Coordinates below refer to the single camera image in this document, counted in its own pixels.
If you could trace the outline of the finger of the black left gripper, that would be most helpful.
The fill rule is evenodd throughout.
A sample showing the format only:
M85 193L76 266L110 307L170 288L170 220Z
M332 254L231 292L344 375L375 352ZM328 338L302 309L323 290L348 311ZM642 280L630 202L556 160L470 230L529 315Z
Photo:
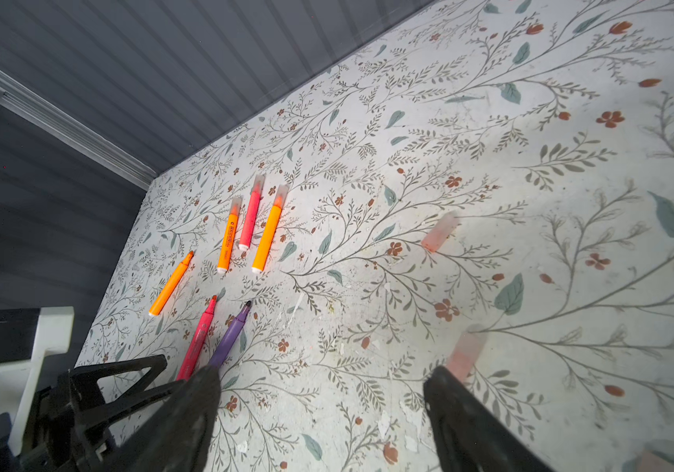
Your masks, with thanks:
M169 396L169 385L150 388L166 369L163 355L89 365L70 374L71 406L80 425L113 425L136 411ZM144 373L129 389L111 402L104 399L98 381L128 373Z
M110 455L118 446L110 427L146 407L167 399L185 381L150 387L152 381L139 380L114 400L104 399L97 381L73 381L74 426L71 456L77 471L97 471L104 465L101 448Z

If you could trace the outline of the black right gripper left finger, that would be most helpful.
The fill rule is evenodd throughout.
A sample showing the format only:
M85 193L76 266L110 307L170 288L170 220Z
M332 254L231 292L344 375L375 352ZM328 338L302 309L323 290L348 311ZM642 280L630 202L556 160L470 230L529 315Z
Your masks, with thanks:
M221 397L218 369L193 374L109 458L104 471L203 471Z

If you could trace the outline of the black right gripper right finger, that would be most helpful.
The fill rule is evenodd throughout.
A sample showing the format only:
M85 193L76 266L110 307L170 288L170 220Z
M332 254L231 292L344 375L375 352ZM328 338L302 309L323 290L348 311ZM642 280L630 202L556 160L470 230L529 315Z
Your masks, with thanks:
M551 471L445 367L425 381L424 397L442 471Z

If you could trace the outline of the purple marker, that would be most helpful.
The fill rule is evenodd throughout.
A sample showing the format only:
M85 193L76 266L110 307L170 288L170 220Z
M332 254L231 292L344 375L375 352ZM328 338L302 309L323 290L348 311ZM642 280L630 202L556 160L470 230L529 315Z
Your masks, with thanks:
M232 347L245 327L248 314L250 314L250 309L252 309L252 301L248 301L243 306L241 312L234 318L234 320L232 320L230 326L228 326L227 332L225 332L223 338L221 338L219 346L217 346L208 362L209 366L220 368L225 362Z

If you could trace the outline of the pink marker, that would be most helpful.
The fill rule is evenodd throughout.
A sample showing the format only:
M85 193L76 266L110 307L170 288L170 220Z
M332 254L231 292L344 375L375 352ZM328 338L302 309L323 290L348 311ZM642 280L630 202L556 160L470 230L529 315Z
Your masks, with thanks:
M197 329L193 335L190 347L178 372L177 381L188 380L193 375L193 371L195 371L195 365L197 365L197 359L199 359L199 355L201 355L205 338L207 337L208 331L213 322L216 303L217 296L214 295L211 298L207 308L201 315L201 319L199 320L199 324L197 325Z
M254 228L256 228L256 218L258 217L258 208L260 207L264 183L265 175L256 175L252 191L250 191L250 200L239 241L239 249L244 252L250 250L250 246L252 245L252 236L254 235Z

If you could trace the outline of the translucent pink pen cap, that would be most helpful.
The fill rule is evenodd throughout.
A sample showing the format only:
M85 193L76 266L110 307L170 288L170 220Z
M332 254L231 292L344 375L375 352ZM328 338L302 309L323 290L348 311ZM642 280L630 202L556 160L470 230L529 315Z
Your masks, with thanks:
M422 240L422 246L429 252L437 252L458 226L454 212L447 212Z

